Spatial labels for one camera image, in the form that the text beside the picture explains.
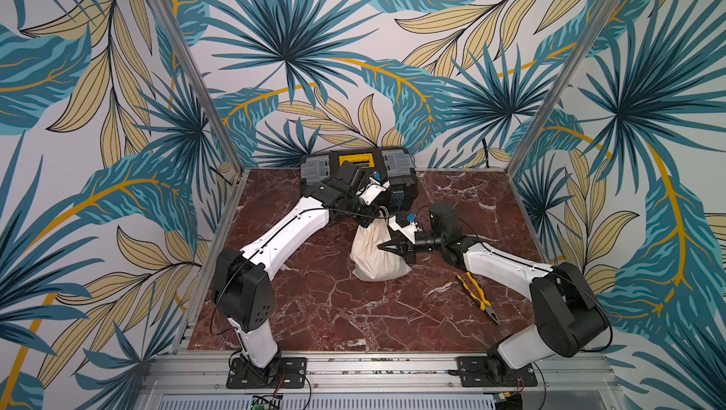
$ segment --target pliers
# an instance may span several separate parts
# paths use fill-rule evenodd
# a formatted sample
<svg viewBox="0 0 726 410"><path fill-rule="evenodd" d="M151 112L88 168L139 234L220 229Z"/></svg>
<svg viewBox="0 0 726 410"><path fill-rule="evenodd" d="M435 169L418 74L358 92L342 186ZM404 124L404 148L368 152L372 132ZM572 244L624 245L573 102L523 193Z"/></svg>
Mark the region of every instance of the pliers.
<svg viewBox="0 0 726 410"><path fill-rule="evenodd" d="M469 288L469 286L466 284L466 281L464 281L464 278L461 278L461 275L456 275L456 278L459 281L461 281L461 283L464 285L464 288L466 289L466 291L469 292L469 295L474 300L479 302L479 309L486 312L489 315L489 317L491 317L492 320L495 321L495 324L499 325L500 324L499 317L496 316L495 310L492 309L492 304L489 302L489 300L487 300L484 297L484 290L482 290L482 288L479 287L479 284L477 283L477 281L471 277L471 273L469 273L467 271L466 276L467 276L467 278L469 278L469 281L474 286L474 288L476 288L478 295L475 294L474 292L472 292L471 288Z"/></svg>

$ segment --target cloth bag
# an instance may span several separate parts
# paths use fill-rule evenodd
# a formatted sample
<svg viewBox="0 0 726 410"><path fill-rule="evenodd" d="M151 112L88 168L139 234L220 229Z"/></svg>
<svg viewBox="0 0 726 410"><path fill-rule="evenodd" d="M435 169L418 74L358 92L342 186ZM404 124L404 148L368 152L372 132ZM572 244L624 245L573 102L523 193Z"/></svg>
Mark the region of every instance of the cloth bag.
<svg viewBox="0 0 726 410"><path fill-rule="evenodd" d="M403 257L378 249L379 244L390 239L386 219L374 219L368 227L358 226L351 248L351 259L356 263L356 269L353 270L356 278L368 282L387 281L411 271Z"/></svg>

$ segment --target black cable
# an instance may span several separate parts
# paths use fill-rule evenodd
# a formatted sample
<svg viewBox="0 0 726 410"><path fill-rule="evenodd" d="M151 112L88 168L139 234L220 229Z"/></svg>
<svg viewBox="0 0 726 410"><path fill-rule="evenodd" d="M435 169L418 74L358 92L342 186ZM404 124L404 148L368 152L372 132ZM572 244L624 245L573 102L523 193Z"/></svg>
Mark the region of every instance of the black cable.
<svg viewBox="0 0 726 410"><path fill-rule="evenodd" d="M312 387L312 385L310 385L310 380L308 380L307 375L301 374L299 372L288 371L288 374L299 375L300 377L304 378L305 381L308 383L308 388L310 389L310 392L308 393L308 401L305 403L305 406L303 407L303 410L306 410L308 408L308 406L310 405L310 400L313 397L313 387Z"/></svg>
<svg viewBox="0 0 726 410"><path fill-rule="evenodd" d="M542 410L545 407L545 402L547 401L547 383L545 382L545 378L544 378L545 375L542 374L542 370L540 369L539 366L537 366L537 363L532 361L532 364L534 365L534 367L537 368L538 371L540 371L540 375L542 377L542 387L544 387L544 396L542 397L542 403L540 404L540 407L537 409L537 410Z"/></svg>
<svg viewBox="0 0 726 410"><path fill-rule="evenodd" d="M256 401L254 401L252 403L252 406L259 404L259 401L263 401L265 404L271 405L273 410L279 410L279 405L277 405L275 402L270 401L266 396L257 396L257 395L252 396L253 399L256 399Z"/></svg>
<svg viewBox="0 0 726 410"><path fill-rule="evenodd" d="M471 232L474 233L474 235L476 236L479 244L481 246L483 246L484 249L487 250L487 251L489 251L491 254L498 255L500 258L503 258L503 259L512 260L513 262L519 263L520 265L525 266L525 267L531 267L531 268L533 268L535 270L544 271L545 273L551 273L552 272L551 270L540 269L540 267L534 266L531 263L520 262L519 260L510 258L510 257L507 257L505 255L498 254L496 251L490 250L489 248L486 247L486 245L484 244L484 242L481 241L481 237L479 237L479 234L476 233L476 231L474 230L474 228L470 224L468 224L466 221L462 220L461 218L459 218L459 221L461 221L462 223L466 224L466 226L469 229L471 229ZM583 295L586 295L589 299L591 299L593 301L596 309L597 309L598 314L600 314L600 317L604 320L604 322L606 324L608 324L608 329L610 330L610 339L608 339L608 343L605 344L603 347L594 348L592 350L580 349L580 351L581 352L585 352L585 353L599 353L599 352L605 351L608 347L610 347L613 344L613 325L608 320L608 316L605 314L605 310L603 309L603 307L600 306L600 302L597 301L597 298L594 298L594 297L590 296L589 292L587 292L585 289L579 287L577 284L575 284L574 282L572 282L571 279L566 278L564 276L560 276L560 275L558 275L557 278L564 279L565 281L569 282L570 284L572 284L573 286L575 286L580 292L582 292Z"/></svg>

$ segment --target red marble surface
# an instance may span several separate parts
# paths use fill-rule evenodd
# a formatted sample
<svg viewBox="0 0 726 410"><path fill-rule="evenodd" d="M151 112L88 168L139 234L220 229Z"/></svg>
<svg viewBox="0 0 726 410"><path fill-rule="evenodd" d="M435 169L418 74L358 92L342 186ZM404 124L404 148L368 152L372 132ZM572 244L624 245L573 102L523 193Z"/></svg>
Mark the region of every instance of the red marble surface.
<svg viewBox="0 0 726 410"><path fill-rule="evenodd" d="M540 260L503 173L426 171L418 176L420 195L412 211L451 203L493 246ZM252 170L226 245L239 249L265 233L297 202L298 185L296 170ZM419 219L427 229L426 209ZM282 350L482 352L532 323L529 301L475 275L502 322L496 325L464 292L456 279L460 272L436 253L419 254L418 264L402 278L358 280L349 258L356 228L351 220L326 226L277 274L270 323ZM233 331L209 333L213 310L213 303L204 304L189 349L239 348ZM219 314L214 317L214 333L229 327Z"/></svg>

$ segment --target wall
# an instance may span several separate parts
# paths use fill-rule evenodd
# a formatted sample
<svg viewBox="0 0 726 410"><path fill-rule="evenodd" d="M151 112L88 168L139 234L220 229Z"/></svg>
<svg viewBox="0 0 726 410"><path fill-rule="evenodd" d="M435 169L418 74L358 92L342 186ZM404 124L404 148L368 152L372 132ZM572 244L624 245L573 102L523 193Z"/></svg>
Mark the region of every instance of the wall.
<svg viewBox="0 0 726 410"><path fill-rule="evenodd" d="M622 30L600 35L515 183L547 257L599 293L633 408L726 408L726 2L642 2L613 14Z"/></svg>
<svg viewBox="0 0 726 410"><path fill-rule="evenodd" d="M0 408L128 408L233 172L144 0L0 10Z"/></svg>
<svg viewBox="0 0 726 410"><path fill-rule="evenodd" d="M244 164L403 145L446 168L484 139L506 165L599 0L204 1L192 51Z"/></svg>

